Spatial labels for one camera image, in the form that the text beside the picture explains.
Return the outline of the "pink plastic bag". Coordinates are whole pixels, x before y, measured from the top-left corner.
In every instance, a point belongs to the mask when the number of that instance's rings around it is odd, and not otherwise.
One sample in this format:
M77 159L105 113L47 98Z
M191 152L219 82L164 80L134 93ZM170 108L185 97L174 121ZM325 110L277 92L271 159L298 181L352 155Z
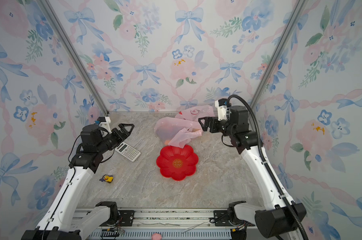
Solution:
M154 131L166 146L184 148L191 140L202 136L199 118L214 117L212 106L197 106L183 110L174 118L165 117L157 121Z

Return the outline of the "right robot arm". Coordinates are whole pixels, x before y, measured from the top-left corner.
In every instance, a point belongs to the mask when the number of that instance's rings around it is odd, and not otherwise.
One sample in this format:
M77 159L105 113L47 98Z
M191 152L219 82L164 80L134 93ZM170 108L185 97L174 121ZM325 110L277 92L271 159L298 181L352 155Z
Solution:
M299 230L304 232L302 220L306 215L303 204L296 203L279 180L267 159L258 130L250 130L249 119L253 112L244 106L219 106L218 117L199 118L202 130L221 133L249 166L260 189L263 207L245 201L229 204L228 217L232 223L245 227L255 226L265 238L280 239L283 234Z

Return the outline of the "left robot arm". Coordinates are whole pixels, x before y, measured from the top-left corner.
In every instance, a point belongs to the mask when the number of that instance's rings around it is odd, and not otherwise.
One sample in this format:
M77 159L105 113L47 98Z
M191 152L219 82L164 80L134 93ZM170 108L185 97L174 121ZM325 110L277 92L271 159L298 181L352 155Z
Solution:
M73 223L74 213L88 183L100 164L104 153L119 147L132 133L133 124L119 124L107 130L97 124L83 127L75 155L53 204L34 230L24 232L23 240L85 240L102 224L116 227L121 215L115 202L100 202L90 213Z

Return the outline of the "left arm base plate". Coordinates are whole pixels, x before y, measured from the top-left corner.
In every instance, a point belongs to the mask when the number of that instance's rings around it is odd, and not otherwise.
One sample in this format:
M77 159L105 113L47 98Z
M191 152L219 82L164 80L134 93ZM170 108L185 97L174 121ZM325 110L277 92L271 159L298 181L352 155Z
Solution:
M116 225L119 227L132 227L134 218L134 210L118 210L118 220Z

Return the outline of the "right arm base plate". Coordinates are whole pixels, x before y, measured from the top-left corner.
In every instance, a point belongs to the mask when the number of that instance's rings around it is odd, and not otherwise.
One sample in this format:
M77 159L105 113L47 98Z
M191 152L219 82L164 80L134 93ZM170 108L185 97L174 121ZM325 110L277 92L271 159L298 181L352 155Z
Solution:
M235 227L235 224L229 219L227 210L214 210L210 223L216 227Z

